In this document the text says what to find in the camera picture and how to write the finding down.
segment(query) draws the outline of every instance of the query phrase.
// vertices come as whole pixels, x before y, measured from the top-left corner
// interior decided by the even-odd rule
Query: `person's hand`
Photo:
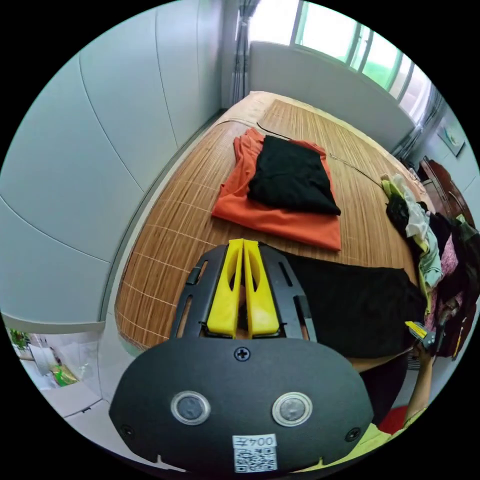
[[[418,356],[418,360],[420,361],[420,367],[427,367],[429,364],[433,364],[434,358],[432,357],[423,347],[421,343],[419,343],[415,347],[415,353]]]

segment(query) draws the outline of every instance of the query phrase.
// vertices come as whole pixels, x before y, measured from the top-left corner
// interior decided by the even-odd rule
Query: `green clothing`
[[[363,437],[360,439],[360,441],[356,444],[354,449],[348,455],[344,456],[340,460],[329,463],[328,465],[324,465],[322,462],[322,459],[320,459],[317,465],[311,466],[309,468],[305,468],[304,470],[299,470],[299,472],[309,472],[311,470],[333,467],[334,465],[338,465],[343,462],[348,462],[349,460],[353,460],[357,457],[361,457],[362,455],[365,455],[371,452],[372,450],[375,450],[378,447],[381,447],[382,445],[389,442],[391,439],[398,437],[398,435],[404,432],[425,410],[426,409],[424,408],[423,410],[420,410],[414,416],[409,418],[403,425],[403,428],[396,431],[393,435],[380,431],[373,423],[371,423],[368,426]]]

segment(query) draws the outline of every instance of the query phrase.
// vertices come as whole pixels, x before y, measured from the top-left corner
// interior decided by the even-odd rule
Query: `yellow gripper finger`
[[[276,336],[279,334],[280,324],[257,241],[243,241],[243,261],[248,336]]]
[[[235,338],[242,281],[243,238],[230,240],[206,322],[207,334]]]

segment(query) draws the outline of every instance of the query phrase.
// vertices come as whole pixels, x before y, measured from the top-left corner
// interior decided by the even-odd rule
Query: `orange shirt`
[[[311,142],[290,141],[320,154],[335,198],[325,150]],[[220,195],[211,214],[253,230],[330,250],[341,250],[340,221],[336,215],[270,208],[247,198],[249,182],[255,175],[257,157],[262,151],[263,143],[264,136],[254,128],[249,128],[242,136],[234,139],[236,165],[227,181],[221,185]]]

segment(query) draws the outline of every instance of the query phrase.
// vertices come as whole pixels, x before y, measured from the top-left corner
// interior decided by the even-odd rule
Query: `bamboo mat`
[[[314,141],[369,175],[389,172],[385,159],[372,153],[356,135],[319,115],[282,103],[271,106],[259,122],[262,127]],[[247,128],[235,121],[214,126],[170,179],[140,231],[115,302],[120,335],[140,350],[168,340],[190,270],[203,253],[231,239],[258,240],[291,253],[349,265],[404,268],[416,284],[410,251],[385,213],[383,190],[339,160],[327,158],[342,211],[340,252],[213,218],[220,185],[235,165],[234,138]]]

